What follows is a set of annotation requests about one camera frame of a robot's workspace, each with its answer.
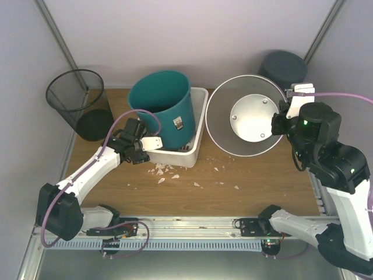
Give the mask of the silver mesh metal bin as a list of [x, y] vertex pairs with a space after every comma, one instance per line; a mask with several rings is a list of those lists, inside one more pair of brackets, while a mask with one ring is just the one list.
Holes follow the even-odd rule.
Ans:
[[212, 141], [223, 151], [240, 157], [268, 152], [282, 136], [272, 134], [272, 117], [279, 113], [283, 91], [260, 75], [233, 77], [212, 93], [205, 124]]

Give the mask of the teal plastic bin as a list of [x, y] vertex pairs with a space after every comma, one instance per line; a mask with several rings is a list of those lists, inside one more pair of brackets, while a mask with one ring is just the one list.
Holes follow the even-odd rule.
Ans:
[[191, 84], [183, 73], [159, 71], [145, 76], [130, 90], [128, 104], [138, 110], [140, 120], [161, 138], [166, 150], [177, 150], [194, 136]]

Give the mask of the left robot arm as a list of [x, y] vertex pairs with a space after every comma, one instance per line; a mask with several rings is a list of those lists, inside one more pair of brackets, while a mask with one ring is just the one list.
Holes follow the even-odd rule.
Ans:
[[85, 230], [95, 236], [103, 232], [108, 236], [122, 234], [123, 220], [116, 209], [103, 204], [95, 208], [80, 206], [93, 187], [120, 164], [150, 160], [140, 141], [145, 135], [145, 123], [129, 118], [124, 129], [116, 130], [72, 175], [56, 185], [45, 184], [38, 195], [36, 224], [65, 241]]

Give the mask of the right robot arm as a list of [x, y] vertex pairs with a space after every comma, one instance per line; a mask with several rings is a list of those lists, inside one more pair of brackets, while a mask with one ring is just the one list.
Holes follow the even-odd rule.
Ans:
[[372, 225], [368, 213], [370, 170], [364, 154], [339, 142], [342, 117], [323, 102], [303, 104], [286, 115], [290, 104], [280, 101], [272, 117], [272, 134], [284, 135], [300, 171], [308, 170], [332, 197], [339, 223], [316, 223], [270, 205], [258, 216], [264, 236], [288, 234], [316, 247], [330, 264], [372, 276]]

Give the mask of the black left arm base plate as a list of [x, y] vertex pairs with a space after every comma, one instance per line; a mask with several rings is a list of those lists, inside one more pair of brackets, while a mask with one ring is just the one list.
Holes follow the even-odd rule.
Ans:
[[126, 225], [122, 225], [113, 229], [103, 230], [103, 229], [89, 229], [85, 231], [87, 236], [112, 236], [112, 237], [132, 237], [137, 235], [137, 227], [138, 227], [138, 218], [115, 218], [113, 219], [108, 227], [113, 227], [119, 225], [120, 223], [127, 222]]

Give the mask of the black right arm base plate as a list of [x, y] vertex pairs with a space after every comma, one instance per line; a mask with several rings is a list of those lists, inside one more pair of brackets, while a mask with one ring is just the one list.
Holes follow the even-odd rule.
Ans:
[[239, 218], [233, 220], [233, 226], [238, 229], [242, 237], [270, 236], [273, 228], [267, 219]]

